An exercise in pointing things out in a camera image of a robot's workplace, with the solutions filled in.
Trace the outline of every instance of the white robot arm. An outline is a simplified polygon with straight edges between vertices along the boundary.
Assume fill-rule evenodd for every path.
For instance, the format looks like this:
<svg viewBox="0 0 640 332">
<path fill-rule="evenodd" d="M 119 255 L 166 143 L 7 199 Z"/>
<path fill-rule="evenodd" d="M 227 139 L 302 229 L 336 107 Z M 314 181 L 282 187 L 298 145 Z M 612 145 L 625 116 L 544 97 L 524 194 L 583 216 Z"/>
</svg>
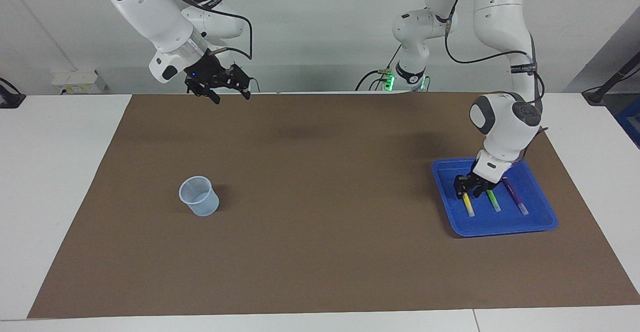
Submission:
<svg viewBox="0 0 640 332">
<path fill-rule="evenodd" d="M 445 36 L 451 56 L 448 34 L 456 27 L 458 0 L 425 0 L 426 9 L 398 16 L 393 34 L 402 43 L 395 70 L 401 81 L 415 89 L 419 85 L 429 57 L 425 39 Z M 537 134 L 542 117 L 541 93 L 538 91 L 535 46 L 525 25 L 522 0 L 475 0 L 473 29 L 480 41 L 505 55 L 511 65 L 512 91 L 483 95 L 472 105 L 473 124 L 486 136 L 471 172 L 455 182 L 458 195 L 475 189 L 478 197 L 492 189 L 518 159 Z"/>
<path fill-rule="evenodd" d="M 249 100 L 251 78 L 237 64 L 223 68 L 216 56 L 236 50 L 225 47 L 221 39 L 240 36 L 244 29 L 244 22 L 234 18 L 222 0 L 184 0 L 191 6 L 183 11 L 173 0 L 111 1 L 155 46 L 149 69 L 159 82 L 167 83 L 185 71 L 185 84 L 195 95 L 208 96 L 218 104 L 220 97 L 212 89 L 224 87 L 240 91 Z"/>
</svg>

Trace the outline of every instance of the wall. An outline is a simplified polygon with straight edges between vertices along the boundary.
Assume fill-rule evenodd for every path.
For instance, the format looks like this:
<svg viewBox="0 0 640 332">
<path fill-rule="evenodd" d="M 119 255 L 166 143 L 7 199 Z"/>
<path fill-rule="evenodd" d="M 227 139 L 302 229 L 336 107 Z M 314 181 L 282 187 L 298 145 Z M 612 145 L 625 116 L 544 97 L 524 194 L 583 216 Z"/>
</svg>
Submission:
<svg viewBox="0 0 640 332">
<path fill-rule="evenodd" d="M 640 7 L 620 27 L 596 56 L 566 87 L 565 91 L 580 92 L 601 86 L 609 80 L 631 57 L 640 52 Z M 611 92 L 639 92 L 640 73 L 615 85 Z"/>
<path fill-rule="evenodd" d="M 226 1 L 253 21 L 255 59 L 237 61 L 268 91 L 353 89 L 364 73 L 386 66 L 396 49 L 394 17 L 424 5 L 423 0 Z M 472 5 L 461 0 L 461 23 L 450 37 L 453 53 L 462 59 L 493 52 L 473 35 Z M 637 5 L 638 0 L 525 0 L 549 89 L 562 91 Z M 146 68 L 153 46 L 109 0 L 0 0 L 0 25 L 0 74 L 27 93 L 52 93 L 49 70 L 71 65 L 98 69 L 115 93 L 184 90 L 179 81 L 155 82 Z M 246 43 L 246 36 L 233 41 L 239 47 Z M 429 45 L 432 90 L 510 87 L 505 58 L 462 66 L 446 57 L 442 39 Z"/>
</svg>

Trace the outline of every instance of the black stand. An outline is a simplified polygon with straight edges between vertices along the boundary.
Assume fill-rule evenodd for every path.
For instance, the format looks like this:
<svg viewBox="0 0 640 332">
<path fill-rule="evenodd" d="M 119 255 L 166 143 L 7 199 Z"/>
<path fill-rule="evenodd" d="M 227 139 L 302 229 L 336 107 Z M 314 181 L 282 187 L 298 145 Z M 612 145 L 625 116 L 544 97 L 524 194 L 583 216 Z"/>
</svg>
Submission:
<svg viewBox="0 0 640 332">
<path fill-rule="evenodd" d="M 587 100 L 589 105 L 592 106 L 604 106 L 604 103 L 602 102 L 602 98 L 604 98 L 604 95 L 608 93 L 610 89 L 615 86 L 615 84 L 624 79 L 631 72 L 631 70 L 638 66 L 638 64 L 640 64 L 640 52 L 632 57 L 631 60 L 629 60 L 629 62 L 620 69 L 620 71 L 615 73 L 613 77 L 605 82 L 605 84 L 602 85 L 602 87 L 599 88 L 598 91 L 595 91 L 593 93 L 583 92 L 582 95 L 584 96 L 585 100 Z"/>
<path fill-rule="evenodd" d="M 4 100 L 4 102 L 0 102 L 0 109 L 17 109 L 27 97 L 22 93 L 10 93 L 2 85 L 0 85 L 0 96 Z"/>
</svg>

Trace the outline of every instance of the brown paper mat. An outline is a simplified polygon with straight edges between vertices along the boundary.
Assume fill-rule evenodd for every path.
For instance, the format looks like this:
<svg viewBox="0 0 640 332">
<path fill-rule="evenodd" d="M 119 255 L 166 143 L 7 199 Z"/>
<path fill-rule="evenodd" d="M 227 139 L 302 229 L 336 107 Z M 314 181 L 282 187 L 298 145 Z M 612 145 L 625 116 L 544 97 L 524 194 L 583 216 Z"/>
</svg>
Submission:
<svg viewBox="0 0 640 332">
<path fill-rule="evenodd" d="M 134 96 L 29 318 L 640 304 L 544 135 L 558 229 L 454 234 L 430 166 L 477 153 L 475 96 Z"/>
</svg>

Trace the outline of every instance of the blue tray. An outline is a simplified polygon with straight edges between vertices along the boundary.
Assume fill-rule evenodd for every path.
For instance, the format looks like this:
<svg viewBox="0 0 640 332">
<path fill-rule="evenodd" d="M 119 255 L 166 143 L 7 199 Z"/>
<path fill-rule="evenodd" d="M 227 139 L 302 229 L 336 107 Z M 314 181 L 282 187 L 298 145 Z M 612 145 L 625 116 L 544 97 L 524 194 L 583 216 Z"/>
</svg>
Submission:
<svg viewBox="0 0 640 332">
<path fill-rule="evenodd" d="M 505 186 L 500 184 L 493 193 L 495 193 L 502 211 L 496 212 L 494 210 L 486 193 L 478 198 L 473 198 L 473 195 L 469 194 L 475 211 L 475 217 L 469 217 L 464 202 L 456 197 L 453 182 L 456 175 L 469 173 L 474 161 L 475 159 L 438 160 L 431 167 L 448 220 L 458 235 L 477 237 L 521 234 L 523 232 L 548 231 L 558 227 L 556 214 L 524 161 L 513 164 L 505 176 L 524 202 L 529 215 L 524 216 L 520 212 Z"/>
</svg>

